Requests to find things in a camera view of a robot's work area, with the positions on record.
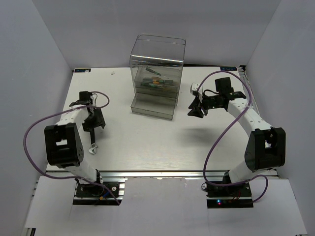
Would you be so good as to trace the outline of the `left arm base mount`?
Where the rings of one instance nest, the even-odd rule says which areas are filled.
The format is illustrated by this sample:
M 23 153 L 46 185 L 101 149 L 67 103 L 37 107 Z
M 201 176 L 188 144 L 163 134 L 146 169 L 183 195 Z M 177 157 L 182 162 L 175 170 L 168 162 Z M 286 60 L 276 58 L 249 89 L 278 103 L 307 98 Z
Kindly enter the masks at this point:
M 107 189 L 98 186 L 84 187 L 77 184 L 73 205 L 78 206 L 118 206 L 123 198 L 125 184 L 123 182 L 110 181 L 103 183 L 115 196 L 119 203 L 113 198 Z

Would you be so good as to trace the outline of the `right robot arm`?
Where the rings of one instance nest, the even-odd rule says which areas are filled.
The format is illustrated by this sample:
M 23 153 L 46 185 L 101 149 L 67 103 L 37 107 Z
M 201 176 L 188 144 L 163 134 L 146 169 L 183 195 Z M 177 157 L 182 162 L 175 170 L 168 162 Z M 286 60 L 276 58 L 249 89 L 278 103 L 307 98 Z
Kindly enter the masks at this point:
M 193 83 L 190 92 L 195 99 L 189 106 L 188 116 L 203 118 L 210 109 L 223 108 L 239 123 L 248 135 L 244 160 L 227 171 L 222 179 L 223 192 L 234 196 L 240 184 L 246 183 L 265 170 L 285 164 L 286 133 L 274 128 L 251 106 L 241 91 L 234 91 L 229 77 L 215 80 L 216 94 L 207 96 L 203 86 Z

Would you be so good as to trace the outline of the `orange handled pliers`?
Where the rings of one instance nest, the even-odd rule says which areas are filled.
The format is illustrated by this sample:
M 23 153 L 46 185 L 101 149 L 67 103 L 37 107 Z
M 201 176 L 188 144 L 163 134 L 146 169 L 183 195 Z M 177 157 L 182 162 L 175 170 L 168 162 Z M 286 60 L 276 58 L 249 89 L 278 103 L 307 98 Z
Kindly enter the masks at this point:
M 142 81 L 143 82 L 147 82 L 147 83 L 158 83 L 159 84 L 159 80 L 162 80 L 160 77 L 151 77 L 151 78 L 143 78 Z

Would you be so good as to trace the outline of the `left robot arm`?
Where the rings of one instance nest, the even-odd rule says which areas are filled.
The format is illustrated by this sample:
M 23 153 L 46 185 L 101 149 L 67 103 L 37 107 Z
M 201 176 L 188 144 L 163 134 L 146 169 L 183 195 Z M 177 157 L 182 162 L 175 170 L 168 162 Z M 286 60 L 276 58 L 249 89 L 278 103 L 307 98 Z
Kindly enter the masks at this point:
M 46 155 L 49 165 L 65 169 L 77 177 L 80 184 L 87 185 L 93 196 L 103 193 L 104 184 L 100 173 L 84 159 L 84 148 L 79 129 L 90 134 L 89 153 L 96 154 L 95 129 L 106 126 L 103 113 L 96 107 L 94 93 L 79 92 L 79 99 L 70 104 L 69 111 L 60 120 L 44 129 Z

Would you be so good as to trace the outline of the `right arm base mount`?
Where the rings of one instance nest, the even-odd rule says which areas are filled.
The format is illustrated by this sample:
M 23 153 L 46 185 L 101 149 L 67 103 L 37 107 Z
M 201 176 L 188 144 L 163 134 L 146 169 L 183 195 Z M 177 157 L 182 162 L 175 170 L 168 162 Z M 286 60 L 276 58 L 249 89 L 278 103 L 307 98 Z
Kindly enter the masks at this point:
M 253 207 L 252 192 L 248 183 L 222 187 L 205 182 L 201 185 L 201 189 L 206 192 L 208 209 Z

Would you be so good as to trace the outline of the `silver adjustable wrench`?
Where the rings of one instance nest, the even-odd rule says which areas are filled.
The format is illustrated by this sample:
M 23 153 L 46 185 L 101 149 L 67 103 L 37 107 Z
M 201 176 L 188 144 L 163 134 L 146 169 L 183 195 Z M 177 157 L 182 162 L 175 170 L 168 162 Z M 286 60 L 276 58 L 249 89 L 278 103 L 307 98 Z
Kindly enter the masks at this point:
M 92 155 L 95 155 L 97 153 L 97 149 L 98 149 L 98 146 L 97 146 L 96 141 L 95 141 L 95 130 L 92 129 L 89 131 L 89 133 L 90 133 L 90 140 L 91 140 L 91 144 L 89 147 L 89 153 Z

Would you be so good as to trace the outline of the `right blue label sticker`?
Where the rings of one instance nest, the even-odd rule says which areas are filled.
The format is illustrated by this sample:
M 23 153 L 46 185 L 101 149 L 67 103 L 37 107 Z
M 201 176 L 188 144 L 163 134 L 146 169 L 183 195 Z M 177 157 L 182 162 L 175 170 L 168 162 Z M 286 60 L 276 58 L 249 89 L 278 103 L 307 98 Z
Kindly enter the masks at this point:
M 237 71 L 237 67 L 220 67 L 221 71 Z

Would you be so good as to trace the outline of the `green black screwdriver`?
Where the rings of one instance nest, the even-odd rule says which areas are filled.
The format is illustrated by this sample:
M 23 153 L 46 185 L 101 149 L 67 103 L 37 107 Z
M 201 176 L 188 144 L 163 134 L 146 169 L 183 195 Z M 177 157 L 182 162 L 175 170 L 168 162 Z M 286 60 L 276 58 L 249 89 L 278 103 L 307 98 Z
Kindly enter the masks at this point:
M 145 70 L 148 71 L 148 72 L 150 72 L 150 73 L 153 73 L 153 74 L 156 74 L 156 75 L 158 75 L 158 76 L 161 76 L 160 73 L 158 73 L 158 72 L 156 72 L 156 71 L 154 71 L 154 70 L 152 70 L 152 69 L 150 69 L 150 68 L 148 68 L 148 67 L 146 67 Z
M 159 80 L 158 81 L 160 84 L 165 84 L 165 85 L 171 85 L 174 83 L 173 80 Z
M 141 83 L 141 86 L 150 88 L 163 88 L 161 85 L 151 84 L 151 83 Z

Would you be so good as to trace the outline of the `clear plastic drawer cabinet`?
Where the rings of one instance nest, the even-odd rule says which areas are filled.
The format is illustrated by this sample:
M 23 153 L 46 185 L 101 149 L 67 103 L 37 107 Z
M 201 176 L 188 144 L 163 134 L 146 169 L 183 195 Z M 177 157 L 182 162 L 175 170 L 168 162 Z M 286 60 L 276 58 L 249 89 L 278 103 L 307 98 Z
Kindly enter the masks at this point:
M 138 35 L 129 57 L 133 113 L 172 120 L 178 103 L 186 40 Z

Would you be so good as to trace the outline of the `front aluminium rail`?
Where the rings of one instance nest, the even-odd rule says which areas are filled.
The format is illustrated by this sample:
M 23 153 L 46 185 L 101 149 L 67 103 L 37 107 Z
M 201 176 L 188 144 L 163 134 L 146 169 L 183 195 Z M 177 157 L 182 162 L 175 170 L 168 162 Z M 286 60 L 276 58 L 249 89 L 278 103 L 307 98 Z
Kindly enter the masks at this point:
M 126 172 L 110 172 L 99 171 L 103 177 L 203 177 L 202 171 L 126 171 Z M 47 174 L 53 176 L 66 176 L 67 171 L 47 171 Z M 206 171 L 207 177 L 222 177 L 226 171 Z

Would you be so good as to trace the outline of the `left blue label sticker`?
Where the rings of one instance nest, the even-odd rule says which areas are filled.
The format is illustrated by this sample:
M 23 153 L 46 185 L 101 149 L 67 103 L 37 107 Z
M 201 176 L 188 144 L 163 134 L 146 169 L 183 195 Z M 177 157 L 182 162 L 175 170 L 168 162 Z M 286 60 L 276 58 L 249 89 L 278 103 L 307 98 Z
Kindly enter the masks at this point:
M 90 68 L 76 68 L 74 69 L 74 73 L 90 73 Z

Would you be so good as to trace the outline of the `blue label sticker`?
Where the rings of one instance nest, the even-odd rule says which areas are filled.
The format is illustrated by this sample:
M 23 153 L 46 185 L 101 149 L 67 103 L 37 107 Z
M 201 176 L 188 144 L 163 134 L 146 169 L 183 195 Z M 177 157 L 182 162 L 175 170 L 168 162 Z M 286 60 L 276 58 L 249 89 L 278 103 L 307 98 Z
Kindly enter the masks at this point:
M 220 67 L 221 71 L 237 71 L 237 67 Z
M 90 68 L 76 68 L 74 69 L 74 73 L 90 73 Z

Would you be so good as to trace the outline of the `yellow handled needle-nose pliers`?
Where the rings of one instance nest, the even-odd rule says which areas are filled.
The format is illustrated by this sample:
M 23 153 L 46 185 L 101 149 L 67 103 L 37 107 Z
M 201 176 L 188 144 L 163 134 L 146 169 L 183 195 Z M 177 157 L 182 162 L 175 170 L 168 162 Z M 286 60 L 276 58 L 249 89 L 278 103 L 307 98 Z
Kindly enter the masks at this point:
M 160 89 L 161 91 L 166 91 L 166 92 L 173 92 L 173 93 L 178 92 L 177 86 L 157 85 L 157 88 Z

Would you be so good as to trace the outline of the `clear hinged cabinet lid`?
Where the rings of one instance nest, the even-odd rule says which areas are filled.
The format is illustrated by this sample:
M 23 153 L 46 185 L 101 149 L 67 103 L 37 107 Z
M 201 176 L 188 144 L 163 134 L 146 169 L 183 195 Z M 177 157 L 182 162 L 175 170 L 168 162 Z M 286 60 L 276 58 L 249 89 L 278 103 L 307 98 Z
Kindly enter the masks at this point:
M 182 67 L 185 48 L 183 38 L 143 33 L 136 38 L 129 63 Z

